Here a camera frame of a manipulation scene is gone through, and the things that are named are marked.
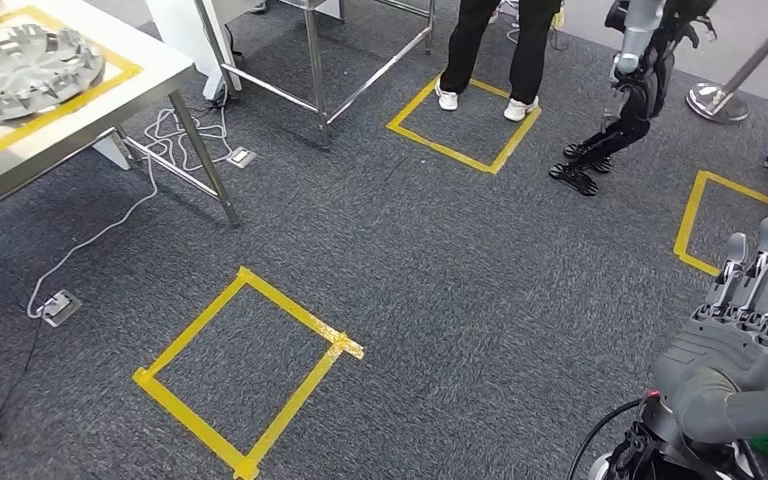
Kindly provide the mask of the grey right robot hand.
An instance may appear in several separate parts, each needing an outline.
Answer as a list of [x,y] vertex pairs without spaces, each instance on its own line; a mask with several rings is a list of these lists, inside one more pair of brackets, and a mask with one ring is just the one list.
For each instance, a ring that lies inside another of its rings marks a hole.
[[680,431],[703,443],[768,435],[768,217],[751,253],[732,234],[720,273],[654,369]]

